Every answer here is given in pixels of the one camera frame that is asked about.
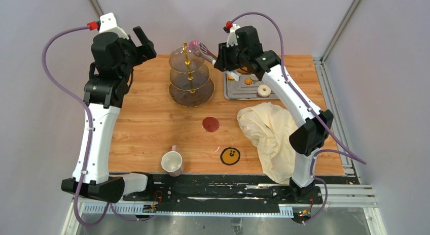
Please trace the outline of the metal tongs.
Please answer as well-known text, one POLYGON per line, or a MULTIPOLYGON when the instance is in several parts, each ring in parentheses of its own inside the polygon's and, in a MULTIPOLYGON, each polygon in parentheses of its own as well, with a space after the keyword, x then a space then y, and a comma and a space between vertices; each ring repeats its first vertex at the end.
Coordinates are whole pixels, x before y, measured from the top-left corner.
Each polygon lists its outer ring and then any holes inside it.
MULTIPOLYGON (((205 58, 207 61, 209 61, 212 65, 215 64, 217 57, 208 50, 208 48, 201 42, 200 43, 200 50, 201 50, 201 55, 203 56, 203 58, 205 58)), ((239 78, 240 78, 240 74, 236 71, 232 72, 232 71, 224 71, 224 73, 228 76, 232 76, 234 78, 234 81, 238 82, 239 78)))

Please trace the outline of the purple pink eclair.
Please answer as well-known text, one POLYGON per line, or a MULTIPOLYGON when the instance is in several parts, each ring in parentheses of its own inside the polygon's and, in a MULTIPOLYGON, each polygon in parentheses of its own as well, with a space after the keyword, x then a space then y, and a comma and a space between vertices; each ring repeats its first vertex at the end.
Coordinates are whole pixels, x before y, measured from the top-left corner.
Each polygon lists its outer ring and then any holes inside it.
POLYGON ((190 51, 197 57, 201 57, 200 43, 197 40, 191 41, 189 43, 190 51))

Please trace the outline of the metal baking tray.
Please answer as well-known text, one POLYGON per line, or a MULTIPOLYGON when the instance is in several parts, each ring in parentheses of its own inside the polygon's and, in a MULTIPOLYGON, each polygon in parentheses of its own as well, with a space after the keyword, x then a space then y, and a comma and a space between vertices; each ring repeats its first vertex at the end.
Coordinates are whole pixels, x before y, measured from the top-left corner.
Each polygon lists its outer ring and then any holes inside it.
POLYGON ((224 97, 227 100, 276 100, 278 96, 271 91, 267 97, 258 94, 258 87, 262 82, 256 80, 246 85, 245 79, 252 78, 249 74, 239 74, 239 81, 229 80, 228 74, 223 73, 224 97))

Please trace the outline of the three-tier glass cake stand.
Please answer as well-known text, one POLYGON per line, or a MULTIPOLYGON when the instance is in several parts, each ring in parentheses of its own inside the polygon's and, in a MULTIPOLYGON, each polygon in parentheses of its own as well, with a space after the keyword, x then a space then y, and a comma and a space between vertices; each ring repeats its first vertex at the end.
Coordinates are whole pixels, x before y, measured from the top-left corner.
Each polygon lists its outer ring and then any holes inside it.
POLYGON ((214 83, 209 68, 186 42, 171 52, 169 65, 169 94, 174 102, 192 108, 211 99, 214 83))

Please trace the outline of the white ring donut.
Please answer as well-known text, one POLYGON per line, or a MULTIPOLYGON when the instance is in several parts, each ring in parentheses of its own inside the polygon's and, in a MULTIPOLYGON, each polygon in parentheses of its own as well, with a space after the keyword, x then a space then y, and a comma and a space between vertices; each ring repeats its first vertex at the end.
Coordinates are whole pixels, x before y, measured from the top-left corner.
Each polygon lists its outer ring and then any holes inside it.
POLYGON ((259 97, 269 97, 272 90, 265 84, 259 85, 257 89, 257 94, 259 97))

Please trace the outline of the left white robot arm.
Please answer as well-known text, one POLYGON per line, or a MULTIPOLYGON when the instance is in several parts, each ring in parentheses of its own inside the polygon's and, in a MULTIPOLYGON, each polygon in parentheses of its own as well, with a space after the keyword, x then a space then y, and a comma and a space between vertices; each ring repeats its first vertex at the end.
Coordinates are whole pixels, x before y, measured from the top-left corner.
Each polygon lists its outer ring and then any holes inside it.
POLYGON ((136 46, 129 36, 101 32, 93 38, 89 80, 84 86, 86 116, 83 143, 71 178, 62 180, 61 190, 107 203, 117 203, 123 196, 136 193, 143 201, 155 196, 153 177, 142 172, 113 175, 109 173, 109 154, 113 130, 124 96, 133 82, 133 68, 156 57, 156 51, 142 28, 133 28, 141 42, 136 46))

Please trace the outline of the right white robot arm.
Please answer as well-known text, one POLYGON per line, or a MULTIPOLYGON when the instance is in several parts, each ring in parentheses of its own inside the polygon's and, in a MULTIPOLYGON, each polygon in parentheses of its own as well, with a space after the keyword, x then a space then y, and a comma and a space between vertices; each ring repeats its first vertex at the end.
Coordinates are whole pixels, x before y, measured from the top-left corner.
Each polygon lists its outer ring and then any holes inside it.
POLYGON ((282 59, 274 51, 264 51, 253 26, 227 24, 226 42, 218 45, 214 67, 222 72, 245 68, 266 84, 291 113, 298 127, 289 142, 296 152, 295 169, 290 179, 290 197, 302 203, 310 197, 314 184, 313 155, 324 145, 334 119, 330 110, 321 110, 312 102, 286 72, 282 59))

